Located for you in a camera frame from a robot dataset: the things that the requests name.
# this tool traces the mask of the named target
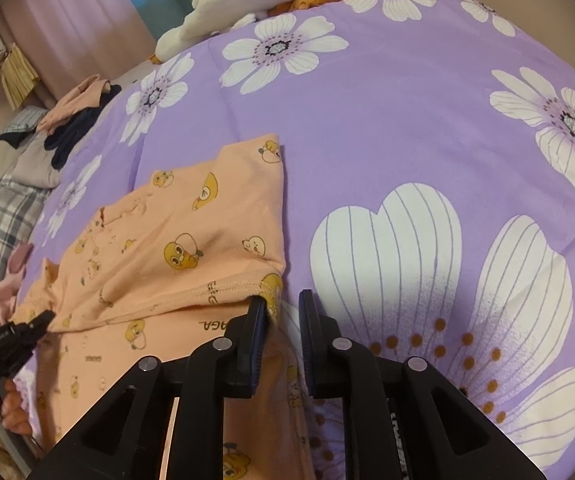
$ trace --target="silver screw head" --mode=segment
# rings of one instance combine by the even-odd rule
[[[212,346],[217,350],[227,350],[228,348],[232,348],[232,340],[228,337],[219,337],[218,339],[214,339]]]
[[[352,348],[352,341],[347,339],[347,337],[337,337],[334,341],[331,342],[331,345],[336,350],[349,350]]]
[[[143,372],[148,372],[149,370],[154,370],[158,366],[158,361],[156,358],[150,356],[142,358],[138,362],[138,367],[141,368]]]
[[[415,372],[422,372],[427,368],[427,361],[423,357],[410,357],[408,366]]]

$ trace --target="white flower print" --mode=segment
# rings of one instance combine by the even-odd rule
[[[491,23],[501,34],[505,34],[506,36],[513,38],[517,33],[514,29],[514,25],[505,18],[501,18],[497,14],[496,10],[482,4],[478,0],[462,0],[461,7],[467,13],[471,14],[474,20],[481,23],[487,22],[491,14]]]
[[[131,146],[141,134],[150,129],[158,108],[168,108],[178,103],[187,93],[187,83],[180,81],[194,66],[192,54],[179,59],[173,57],[141,81],[141,89],[130,95],[125,111],[131,115],[125,125],[120,142]]]
[[[354,12],[362,14],[372,9],[378,0],[343,0]],[[394,22],[420,20],[422,15],[416,4],[434,7],[437,0],[383,0],[383,13]]]
[[[491,243],[465,324],[469,308],[455,305],[456,287],[475,276],[461,269],[461,253],[449,200],[430,186],[404,184],[376,214],[359,206],[329,214],[314,234],[310,261],[316,292],[344,336],[400,362],[424,357],[548,468],[575,438],[575,367],[523,397],[554,363],[570,328],[567,262],[534,220],[511,218]],[[284,312],[298,327],[298,311]],[[451,324],[462,330],[452,343],[445,339]],[[333,465],[343,467],[343,415],[337,402],[314,404],[315,466],[323,479],[334,478]]]
[[[575,187],[575,91],[561,89],[560,99],[551,83],[534,70],[520,69],[524,79],[493,70],[492,75],[506,88],[490,95],[490,104],[502,114],[540,126],[536,143],[543,156]]]
[[[347,48],[347,41],[328,36],[335,28],[323,16],[308,18],[296,25],[293,14],[281,14],[263,20],[254,28],[256,38],[244,38],[227,45],[222,55],[235,61],[221,76],[221,85],[234,86],[249,76],[240,86],[241,94],[249,94],[271,83],[281,71],[281,62],[288,72],[301,75],[319,64],[316,53],[337,52]]]
[[[100,167],[102,155],[95,156],[78,174],[78,177],[71,182],[62,192],[61,200],[59,200],[56,211],[52,214],[47,221],[47,233],[43,240],[43,247],[47,242],[47,238],[54,238],[56,233],[61,228],[63,221],[68,211],[74,209],[80,199],[83,198],[87,191],[87,183],[96,170]]]

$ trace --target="pink cloth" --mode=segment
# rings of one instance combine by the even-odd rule
[[[16,295],[25,277],[25,263],[33,248],[34,244],[21,243],[8,260],[7,274],[0,282],[0,327],[8,322],[16,310]]]
[[[0,11],[57,99],[90,74],[123,75],[156,45],[130,0],[0,0]]]

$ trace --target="purple duvet cover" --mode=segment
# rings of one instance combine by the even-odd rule
[[[474,0],[345,0],[212,38],[123,92],[69,161],[24,289],[156,170],[279,134],[288,331],[421,355],[548,478],[575,469],[575,71]],[[342,478],[338,404],[309,407]]]

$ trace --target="finger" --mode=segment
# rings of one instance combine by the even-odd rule
[[[5,399],[3,399],[3,406],[0,410],[0,414],[2,416],[6,416],[8,413],[18,410],[22,403],[23,397],[21,397],[20,393],[14,392],[7,394]]]
[[[29,417],[27,413],[23,410],[16,410],[15,412],[11,412],[9,415],[3,418],[3,427],[6,430],[11,430],[12,428],[19,426],[23,422],[28,422]]]
[[[32,436],[32,426],[29,422],[21,422],[11,428],[10,431],[19,435]]]
[[[16,383],[11,379],[5,379],[3,386],[6,392],[16,392]]]

